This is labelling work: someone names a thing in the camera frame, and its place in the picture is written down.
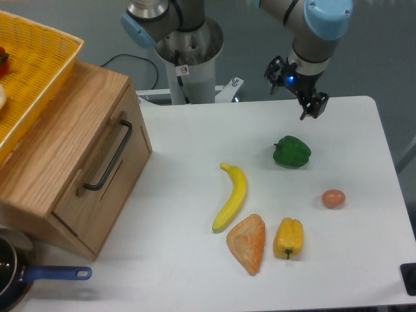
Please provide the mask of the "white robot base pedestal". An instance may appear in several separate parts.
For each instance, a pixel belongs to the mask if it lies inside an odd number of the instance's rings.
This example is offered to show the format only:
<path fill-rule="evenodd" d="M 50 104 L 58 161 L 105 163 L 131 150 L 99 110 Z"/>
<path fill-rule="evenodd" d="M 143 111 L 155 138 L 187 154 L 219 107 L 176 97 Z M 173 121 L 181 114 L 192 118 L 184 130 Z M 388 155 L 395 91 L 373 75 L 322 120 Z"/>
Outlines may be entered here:
<path fill-rule="evenodd" d="M 199 29 L 174 31 L 155 46 L 163 60 L 173 105 L 215 101 L 216 58 L 224 36 L 219 24 L 206 17 Z"/>

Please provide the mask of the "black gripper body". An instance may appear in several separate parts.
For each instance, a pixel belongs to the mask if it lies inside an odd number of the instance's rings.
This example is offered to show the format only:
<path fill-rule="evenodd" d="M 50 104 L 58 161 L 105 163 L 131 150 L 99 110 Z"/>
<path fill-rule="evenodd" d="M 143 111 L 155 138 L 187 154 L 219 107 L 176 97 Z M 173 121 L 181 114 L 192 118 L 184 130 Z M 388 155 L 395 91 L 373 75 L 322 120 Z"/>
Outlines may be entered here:
<path fill-rule="evenodd" d="M 324 99 L 325 93 L 317 92 L 316 84 L 325 70 L 325 62 L 308 62 L 299 57 L 287 57 L 282 70 L 287 90 L 298 99 Z"/>

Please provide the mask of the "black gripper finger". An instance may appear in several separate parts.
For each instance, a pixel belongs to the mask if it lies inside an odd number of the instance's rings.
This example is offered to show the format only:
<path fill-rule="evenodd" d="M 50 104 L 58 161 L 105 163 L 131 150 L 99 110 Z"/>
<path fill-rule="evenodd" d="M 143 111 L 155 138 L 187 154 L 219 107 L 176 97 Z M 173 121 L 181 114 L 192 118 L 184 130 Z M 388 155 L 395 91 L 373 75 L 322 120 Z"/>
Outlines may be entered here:
<path fill-rule="evenodd" d="M 300 120 L 307 116 L 317 119 L 325 111 L 328 100 L 329 95 L 324 92 L 313 92 L 308 96 L 300 96 L 299 104 L 303 109 Z"/>
<path fill-rule="evenodd" d="M 264 78 L 270 84 L 270 95 L 274 94 L 274 91 L 279 87 L 286 86 L 284 69 L 287 61 L 279 55 L 273 58 L 267 65 Z"/>

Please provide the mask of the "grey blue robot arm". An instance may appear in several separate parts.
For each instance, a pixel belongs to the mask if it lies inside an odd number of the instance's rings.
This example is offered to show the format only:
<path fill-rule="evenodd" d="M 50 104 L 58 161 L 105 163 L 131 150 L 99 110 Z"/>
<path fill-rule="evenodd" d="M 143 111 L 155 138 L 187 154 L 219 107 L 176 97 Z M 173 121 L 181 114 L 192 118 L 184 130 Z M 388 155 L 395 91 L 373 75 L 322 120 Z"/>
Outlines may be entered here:
<path fill-rule="evenodd" d="M 271 88 L 284 87 L 302 107 L 319 117 L 328 95 L 316 89 L 353 12 L 351 1 L 257 1 L 292 31 L 287 57 L 275 57 L 264 76 Z M 138 46 L 163 59 L 174 105 L 215 101 L 215 60 L 224 46 L 219 24 L 205 14 L 203 1 L 131 1 L 120 17 Z"/>

